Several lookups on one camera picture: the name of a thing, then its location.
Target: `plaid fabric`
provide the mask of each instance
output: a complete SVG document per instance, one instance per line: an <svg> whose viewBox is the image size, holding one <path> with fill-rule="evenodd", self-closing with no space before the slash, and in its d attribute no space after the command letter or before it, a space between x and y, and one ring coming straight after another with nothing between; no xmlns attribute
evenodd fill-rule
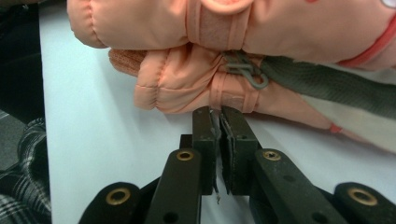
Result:
<svg viewBox="0 0 396 224"><path fill-rule="evenodd" d="M0 224L50 223L50 179L44 119L30 122L18 146L19 162L0 171Z"/></svg>

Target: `stitched seam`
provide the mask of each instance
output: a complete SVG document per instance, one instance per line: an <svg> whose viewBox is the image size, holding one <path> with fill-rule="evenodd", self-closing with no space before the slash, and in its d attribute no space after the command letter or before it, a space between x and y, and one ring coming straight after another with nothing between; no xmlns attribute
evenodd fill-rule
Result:
<svg viewBox="0 0 396 224"><path fill-rule="evenodd" d="M187 4L187 13L186 13L186 31L187 31L187 38L190 40L192 43L200 43L200 38L199 38L199 29L200 29L200 23L199 20L197 20L197 15L200 13L197 13L198 10L201 11L201 5L199 4L200 1L189 1Z"/></svg>
<svg viewBox="0 0 396 224"><path fill-rule="evenodd" d="M233 18L231 19L231 29L230 29L230 32L231 32L232 35L229 36L227 49L231 49L232 48L232 44L233 44L233 42L236 39L235 26L238 26L238 24L236 24L237 20L238 20L238 15L233 15Z"/></svg>
<svg viewBox="0 0 396 224"><path fill-rule="evenodd" d="M194 10L194 32L195 32L195 38L196 38L196 42L197 44L201 43L201 36L200 36L200 31L201 31L201 23L200 20L197 20L198 15L201 15L202 12L202 5L200 4L201 2L199 2L198 7L199 8L199 13L197 13L197 8Z"/></svg>
<svg viewBox="0 0 396 224"><path fill-rule="evenodd" d="M249 25L249 22L250 22L250 16L252 14L252 6L250 5L247 8L247 10L248 10L248 16L247 16L247 22L246 22L246 29L244 31L244 36L242 37L241 49L244 47L245 39L246 39L247 34L248 34L248 25Z"/></svg>
<svg viewBox="0 0 396 224"><path fill-rule="evenodd" d="M227 74L222 72L222 73L219 73L219 75L220 75L220 77L219 77L218 85L216 87L216 94L215 94L215 102L214 103L217 103L218 106L221 106L222 105L221 97L222 97L222 94L223 94L222 91L223 91L223 86L224 86L225 79L227 78L226 77Z"/></svg>
<svg viewBox="0 0 396 224"><path fill-rule="evenodd" d="M251 113L254 110L255 104L258 99L259 91L255 90L252 88L250 83L246 79L244 79L244 85L245 85L245 96L244 96L244 105L243 105L243 111L246 111L248 113Z"/></svg>
<svg viewBox="0 0 396 224"><path fill-rule="evenodd" d="M90 1L89 6L90 6L90 20L91 20L91 27L90 27L90 28L91 28L91 30L92 30L92 32L93 32L93 35L94 35L96 41L99 42L99 43L101 43L101 44L103 45L102 41L100 41L100 39L99 39L98 34L95 32L95 29L93 28L94 25L93 25L92 0L89 0L89 1Z"/></svg>
<svg viewBox="0 0 396 224"><path fill-rule="evenodd" d="M209 89L209 104L211 106L214 105L214 103L217 101L216 99L218 99L218 97L219 97L219 81L217 82L217 86L215 87L215 86L213 86L213 80L215 80L215 79L220 80L223 77L224 73L219 72L219 67L221 65L221 62L223 62L223 60L224 60L223 57L220 56L219 62L216 64L217 71L215 72L215 74L213 75L212 80L211 80L212 84Z"/></svg>
<svg viewBox="0 0 396 224"><path fill-rule="evenodd" d="M157 91L155 93L155 99L156 99L155 107L158 107L158 95L160 94L160 89L162 88L162 87L160 87L160 82L163 79L163 73L165 72L165 69L169 64L168 58L169 58L170 53L171 53L170 49L166 51L165 63L163 64L163 68L161 69L160 74L157 76Z"/></svg>

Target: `black object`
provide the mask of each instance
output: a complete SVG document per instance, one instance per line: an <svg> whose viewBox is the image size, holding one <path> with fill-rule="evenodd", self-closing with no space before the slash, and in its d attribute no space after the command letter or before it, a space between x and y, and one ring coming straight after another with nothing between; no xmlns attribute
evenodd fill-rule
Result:
<svg viewBox="0 0 396 224"><path fill-rule="evenodd" d="M37 4L0 15L0 109L24 123L45 117Z"/></svg>
<svg viewBox="0 0 396 224"><path fill-rule="evenodd" d="M262 149L242 113L230 107L222 108L219 128L210 108L194 111L193 134L182 134L180 148L170 154L160 180L134 193L136 201L120 206L119 212L112 207L104 215L99 211L108 205L100 203L107 194L101 191L80 223L200 223L201 195L217 189L218 148L227 191L249 196L256 224L396 223L396 205L374 189L344 183L332 195L316 188L287 155Z"/></svg>

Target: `metal screw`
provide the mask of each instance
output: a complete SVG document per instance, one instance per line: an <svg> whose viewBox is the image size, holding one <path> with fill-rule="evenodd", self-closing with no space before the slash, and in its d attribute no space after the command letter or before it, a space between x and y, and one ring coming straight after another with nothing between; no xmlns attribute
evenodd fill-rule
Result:
<svg viewBox="0 0 396 224"><path fill-rule="evenodd" d="M111 190L106 196L106 202L111 205L125 203L131 197L131 191L126 188Z"/></svg>
<svg viewBox="0 0 396 224"><path fill-rule="evenodd" d="M274 151L265 151L262 153L262 155L269 161L279 161L281 158L280 155Z"/></svg>
<svg viewBox="0 0 396 224"><path fill-rule="evenodd" d="M347 194L356 202L364 205L374 206L378 204L378 200L376 199L376 197L364 189L349 189L347 191Z"/></svg>
<svg viewBox="0 0 396 224"><path fill-rule="evenodd" d="M190 151L184 150L177 153L177 159L180 161L189 161L194 157L194 154Z"/></svg>

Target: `gray fabric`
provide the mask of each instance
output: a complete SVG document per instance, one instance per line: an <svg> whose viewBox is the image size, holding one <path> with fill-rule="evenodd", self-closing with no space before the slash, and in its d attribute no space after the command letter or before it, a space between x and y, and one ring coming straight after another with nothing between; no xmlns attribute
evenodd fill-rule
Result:
<svg viewBox="0 0 396 224"><path fill-rule="evenodd" d="M44 119L36 119L26 126L18 155L17 164L0 171L0 224L51 223Z"/></svg>
<svg viewBox="0 0 396 224"><path fill-rule="evenodd" d="M381 84L323 65L266 57L261 70L280 85L307 96L357 107L396 119L396 86Z"/></svg>
<svg viewBox="0 0 396 224"><path fill-rule="evenodd" d="M368 142L396 153L396 119L388 119L349 105L302 95L319 113L343 130L352 132Z"/></svg>

